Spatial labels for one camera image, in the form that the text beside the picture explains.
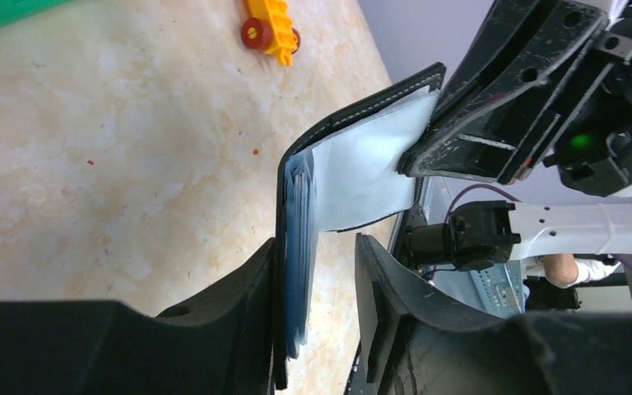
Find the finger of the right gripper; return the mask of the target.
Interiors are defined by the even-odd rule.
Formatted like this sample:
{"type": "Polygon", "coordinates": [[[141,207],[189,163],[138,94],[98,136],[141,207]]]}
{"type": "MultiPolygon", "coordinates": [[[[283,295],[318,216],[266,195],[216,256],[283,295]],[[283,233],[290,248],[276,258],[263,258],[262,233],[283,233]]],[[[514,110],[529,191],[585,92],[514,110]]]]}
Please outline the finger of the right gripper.
{"type": "Polygon", "coordinates": [[[595,81],[449,82],[423,136],[399,161],[410,177],[508,184],[567,135],[599,89],[595,81]]]}
{"type": "Polygon", "coordinates": [[[431,129],[571,127],[579,110],[553,106],[608,22],[607,12],[581,2],[495,2],[441,95],[431,129]]]}

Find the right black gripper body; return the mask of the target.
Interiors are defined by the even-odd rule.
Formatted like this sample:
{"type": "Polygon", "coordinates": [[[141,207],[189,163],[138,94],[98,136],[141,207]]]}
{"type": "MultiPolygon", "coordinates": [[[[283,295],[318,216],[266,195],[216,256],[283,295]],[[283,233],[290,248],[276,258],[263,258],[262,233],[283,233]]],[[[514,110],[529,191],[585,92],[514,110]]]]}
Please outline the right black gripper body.
{"type": "Polygon", "coordinates": [[[542,164],[567,188],[632,198],[632,1],[590,54],[609,69],[542,164]]]}

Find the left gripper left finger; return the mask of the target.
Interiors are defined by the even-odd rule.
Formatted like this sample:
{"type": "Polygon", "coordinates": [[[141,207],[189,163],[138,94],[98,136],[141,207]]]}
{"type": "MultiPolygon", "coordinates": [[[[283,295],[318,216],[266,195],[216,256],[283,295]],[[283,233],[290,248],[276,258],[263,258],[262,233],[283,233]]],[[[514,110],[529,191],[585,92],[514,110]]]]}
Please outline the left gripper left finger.
{"type": "Polygon", "coordinates": [[[114,300],[0,302],[0,394],[271,394],[271,263],[155,317],[114,300]]]}

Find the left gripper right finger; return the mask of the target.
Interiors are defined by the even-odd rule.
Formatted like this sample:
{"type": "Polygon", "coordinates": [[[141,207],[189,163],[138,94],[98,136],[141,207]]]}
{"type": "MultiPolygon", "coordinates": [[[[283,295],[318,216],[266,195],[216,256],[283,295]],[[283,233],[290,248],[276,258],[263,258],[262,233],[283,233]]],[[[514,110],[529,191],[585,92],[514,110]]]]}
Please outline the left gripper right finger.
{"type": "Polygon", "coordinates": [[[632,313],[497,318],[355,238],[358,375],[369,394],[632,394],[632,313]]]}

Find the black leather card holder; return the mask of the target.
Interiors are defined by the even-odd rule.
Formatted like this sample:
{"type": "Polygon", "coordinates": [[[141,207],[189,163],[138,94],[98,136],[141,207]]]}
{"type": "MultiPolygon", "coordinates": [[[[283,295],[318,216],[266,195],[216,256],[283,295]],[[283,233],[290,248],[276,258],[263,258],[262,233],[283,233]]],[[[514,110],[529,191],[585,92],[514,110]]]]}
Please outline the black leather card holder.
{"type": "Polygon", "coordinates": [[[285,152],[277,171],[272,259],[272,380],[306,343],[315,252],[323,232],[357,230],[413,206],[420,179],[398,162],[424,134],[446,72],[435,63],[327,115],[285,152]]]}

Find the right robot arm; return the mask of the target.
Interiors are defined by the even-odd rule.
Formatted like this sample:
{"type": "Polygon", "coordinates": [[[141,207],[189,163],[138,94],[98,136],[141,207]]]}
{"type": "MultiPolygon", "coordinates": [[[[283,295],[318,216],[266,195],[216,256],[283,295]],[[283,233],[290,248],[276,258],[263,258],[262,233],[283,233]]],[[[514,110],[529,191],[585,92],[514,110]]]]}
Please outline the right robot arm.
{"type": "Polygon", "coordinates": [[[435,225],[414,222],[405,267],[482,271],[519,261],[531,278],[578,267],[563,287],[600,281],[632,254],[632,1],[496,1],[440,97],[407,175],[508,185],[537,167],[603,203],[541,206],[453,201],[435,225]]]}

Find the person's forearm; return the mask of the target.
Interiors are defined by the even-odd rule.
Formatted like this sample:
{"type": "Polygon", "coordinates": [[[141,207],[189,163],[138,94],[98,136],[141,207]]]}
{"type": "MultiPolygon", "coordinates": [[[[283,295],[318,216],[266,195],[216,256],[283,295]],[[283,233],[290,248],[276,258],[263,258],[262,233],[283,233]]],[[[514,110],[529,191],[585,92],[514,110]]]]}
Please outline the person's forearm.
{"type": "Polygon", "coordinates": [[[606,260],[597,260],[577,258],[570,253],[540,256],[537,262],[543,267],[544,277],[561,289],[604,280],[620,266],[620,262],[609,255],[606,260]]]}

